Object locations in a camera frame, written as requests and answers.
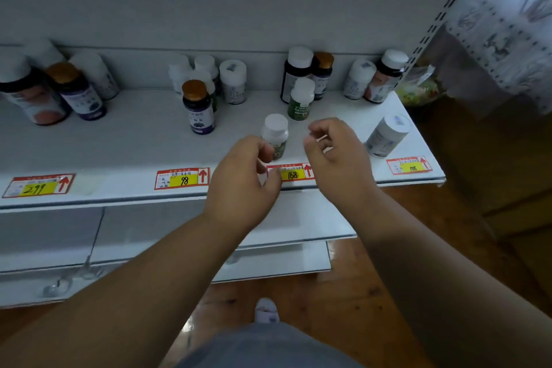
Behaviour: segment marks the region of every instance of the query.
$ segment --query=foot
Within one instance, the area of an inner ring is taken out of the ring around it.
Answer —
[[[255,306],[255,323],[278,323],[280,316],[276,304],[270,298],[261,298]]]

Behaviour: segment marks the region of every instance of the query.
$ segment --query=person's left hand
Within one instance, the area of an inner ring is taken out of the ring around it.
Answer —
[[[269,172],[264,185],[257,176],[266,172],[259,160],[268,163],[273,154],[272,146],[254,135],[234,144],[212,175],[204,217],[222,227],[245,233],[258,226],[280,194],[278,169]]]

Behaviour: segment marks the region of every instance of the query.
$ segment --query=person's right hand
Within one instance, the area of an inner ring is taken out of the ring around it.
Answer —
[[[308,129],[311,133],[303,140],[303,146],[322,194],[341,213],[362,207],[377,190],[364,145],[337,118],[314,121]]]

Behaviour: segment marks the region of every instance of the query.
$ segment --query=pill bottle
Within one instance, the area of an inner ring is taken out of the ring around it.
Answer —
[[[377,71],[368,84],[364,99],[374,104],[382,103],[403,75],[409,56],[399,50],[389,49],[377,61]]]
[[[306,78],[311,75],[311,63],[314,53],[307,47],[292,47],[284,63],[284,78],[281,82],[280,99],[289,103],[290,94],[297,78]]]
[[[40,70],[46,70],[52,64],[65,62],[66,59],[49,39],[37,39],[23,46],[23,54],[29,63]]]
[[[108,101],[119,94],[119,86],[99,54],[84,51],[75,54],[69,62],[83,72],[101,100]]]
[[[239,105],[245,102],[245,82],[247,67],[239,60],[226,60],[220,63],[220,81],[226,103]]]
[[[287,114],[292,120],[306,120],[314,100],[314,82],[309,78],[297,78],[291,92]]]
[[[175,54],[169,61],[169,78],[173,84],[173,90],[182,96],[182,85],[189,80],[191,72],[190,60],[185,54]]]
[[[194,58],[196,69],[203,69],[209,72],[211,80],[215,84],[216,94],[221,95],[223,87],[220,84],[219,70],[215,65],[215,58],[209,54],[202,54]]]
[[[311,70],[313,75],[311,79],[314,81],[314,100],[319,101],[324,96],[328,80],[332,74],[332,65],[334,57],[330,53],[314,53],[313,64]]]
[[[211,97],[212,111],[216,112],[218,109],[218,103],[216,100],[216,88],[215,83],[211,80],[211,75],[209,74],[209,72],[202,69],[190,70],[190,72],[188,72],[188,78],[185,81],[188,80],[201,80],[203,83],[205,83],[207,93]]]
[[[356,59],[343,84],[343,96],[354,101],[361,99],[375,72],[376,65],[368,57]]]
[[[46,85],[44,73],[32,68],[20,54],[0,59],[0,92],[37,125],[56,124],[71,111]]]
[[[284,155],[285,143],[289,137],[288,119],[279,113],[271,113],[264,120],[260,136],[268,141],[274,149],[272,160],[281,159]]]
[[[91,84],[71,63],[52,64],[45,70],[50,86],[58,92],[80,118],[99,120],[107,110]]]
[[[412,123],[407,116],[388,114],[382,118],[364,145],[371,155],[387,157],[411,128]]]
[[[182,92],[191,130],[201,135],[211,133],[215,129],[215,113],[205,83],[197,79],[188,80],[182,85]]]

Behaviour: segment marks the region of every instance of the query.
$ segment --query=person's left arm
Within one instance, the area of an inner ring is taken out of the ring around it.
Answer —
[[[203,213],[0,347],[3,366],[157,367],[230,254],[271,210],[273,149],[238,141],[215,170]]]

